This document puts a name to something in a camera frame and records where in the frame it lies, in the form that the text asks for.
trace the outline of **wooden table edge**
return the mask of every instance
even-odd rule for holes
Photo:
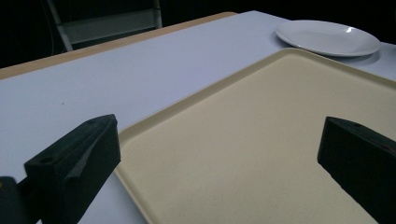
[[[27,63],[20,63],[16,65],[12,65],[10,67],[5,67],[0,69],[0,80],[8,77],[15,77],[17,75],[21,75],[24,73],[32,72],[35,70],[43,69],[55,64],[70,62],[75,59],[83,58],[86,56],[90,56],[99,52],[103,52],[110,49],[120,48],[126,45],[130,45],[133,43],[137,43],[143,40],[147,40],[156,36],[170,34],[172,32],[186,29],[195,25],[199,25],[202,23],[219,20],[222,18],[226,18],[237,13],[234,12],[221,12],[215,15],[203,17],[200,19],[196,19],[193,21],[185,21],[179,24],[163,27],[161,29],[145,32],[139,35],[131,35],[128,37],[124,37],[121,39],[117,39],[114,41],[109,41],[103,44],[98,44],[95,46],[87,47],[85,49],[77,49],[70,52],[57,54],[54,56],[50,56],[47,58],[42,58],[34,61],[30,61]]]

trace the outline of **beige tray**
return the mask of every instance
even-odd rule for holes
[[[120,133],[150,223],[375,223],[318,164],[326,116],[396,139],[396,83],[283,49]]]

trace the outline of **plate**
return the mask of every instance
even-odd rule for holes
[[[363,56],[381,46],[363,30],[328,21],[287,21],[276,27],[276,35],[294,47],[328,56]]]

